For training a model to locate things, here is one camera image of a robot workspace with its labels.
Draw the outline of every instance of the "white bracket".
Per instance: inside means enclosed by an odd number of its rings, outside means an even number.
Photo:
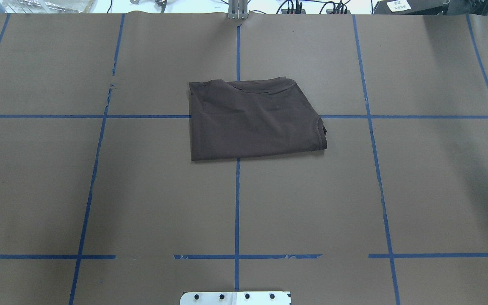
[[[228,0],[229,19],[248,19],[248,0]]]
[[[180,305],[291,305],[287,291],[184,293]]]

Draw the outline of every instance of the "gray metal bracket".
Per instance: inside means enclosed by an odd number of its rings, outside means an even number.
[[[228,0],[229,19],[248,19],[248,0]]]

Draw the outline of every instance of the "folded cloth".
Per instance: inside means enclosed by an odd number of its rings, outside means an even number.
[[[327,149],[323,120],[292,79],[189,87],[192,161]]]

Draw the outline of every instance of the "horizontal blue line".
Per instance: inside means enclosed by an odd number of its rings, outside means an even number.
[[[488,257],[488,253],[393,253],[393,258]],[[370,254],[368,258],[391,258],[389,254]]]
[[[189,119],[187,114],[109,114],[107,118],[114,119]]]
[[[0,118],[103,118],[102,114],[0,114]],[[107,118],[128,119],[190,119],[188,114],[109,114]],[[360,114],[324,114],[324,119],[366,119],[368,116]],[[372,119],[488,119],[488,116],[395,116],[376,114]]]
[[[239,259],[316,259],[322,254],[240,254]],[[174,255],[175,259],[234,259],[232,254],[190,254],[190,255]]]
[[[0,259],[116,259],[116,255],[31,255],[0,254]]]

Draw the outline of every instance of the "cloth fold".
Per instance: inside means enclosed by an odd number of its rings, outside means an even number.
[[[189,87],[192,161],[327,149],[323,120],[292,79],[216,79]]]

